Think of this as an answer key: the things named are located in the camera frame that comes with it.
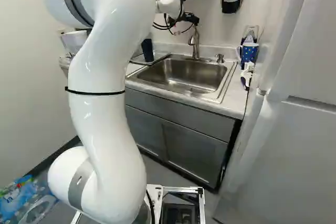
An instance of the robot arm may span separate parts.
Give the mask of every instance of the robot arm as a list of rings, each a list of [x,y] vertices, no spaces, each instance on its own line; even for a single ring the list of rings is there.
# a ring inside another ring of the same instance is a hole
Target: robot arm
[[[146,173],[124,113],[127,64],[148,35],[155,10],[177,17],[180,0],[46,0],[76,28],[93,26],[68,75],[71,117],[84,147],[61,154],[51,191],[99,223],[132,223],[144,203]]]

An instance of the blue mug with white dots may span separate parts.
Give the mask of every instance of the blue mug with white dots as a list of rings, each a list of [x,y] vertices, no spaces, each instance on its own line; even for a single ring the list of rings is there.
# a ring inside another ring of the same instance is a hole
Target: blue mug with white dots
[[[259,44],[258,43],[244,43],[242,46],[237,47],[237,54],[240,56],[240,50],[242,50],[241,53],[241,69],[244,69],[244,64],[246,62],[253,62],[256,63],[257,56],[258,56],[258,49]]]

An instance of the faucet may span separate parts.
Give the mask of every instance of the faucet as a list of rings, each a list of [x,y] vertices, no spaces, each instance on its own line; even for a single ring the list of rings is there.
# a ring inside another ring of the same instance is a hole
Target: faucet
[[[216,60],[217,63],[224,63],[224,55],[217,54],[216,59],[217,59]]]
[[[199,60],[199,43],[200,43],[200,34],[197,31],[197,27],[194,26],[195,28],[195,32],[194,34],[190,37],[189,41],[188,41],[188,45],[189,46],[193,46],[193,59],[194,60]]]

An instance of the stainless steel sink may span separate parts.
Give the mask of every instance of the stainless steel sink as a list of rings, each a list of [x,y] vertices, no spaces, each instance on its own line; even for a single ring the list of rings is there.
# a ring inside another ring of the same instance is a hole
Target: stainless steel sink
[[[164,90],[199,97],[220,103],[223,99],[232,69],[233,61],[216,63],[193,60],[182,55],[170,55],[158,63],[140,69],[127,76],[136,81]]]

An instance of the gray cabinet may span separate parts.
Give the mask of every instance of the gray cabinet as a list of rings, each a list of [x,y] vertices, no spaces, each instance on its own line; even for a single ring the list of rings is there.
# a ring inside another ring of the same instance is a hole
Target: gray cabinet
[[[163,123],[163,132],[168,162],[215,186],[227,144],[171,122]]]
[[[230,141],[235,120],[192,106],[126,88],[125,103],[205,135]]]
[[[166,157],[166,147],[159,118],[132,107],[125,107],[127,122],[137,145],[160,159]]]
[[[125,112],[138,147],[215,188],[235,120],[126,89]]]

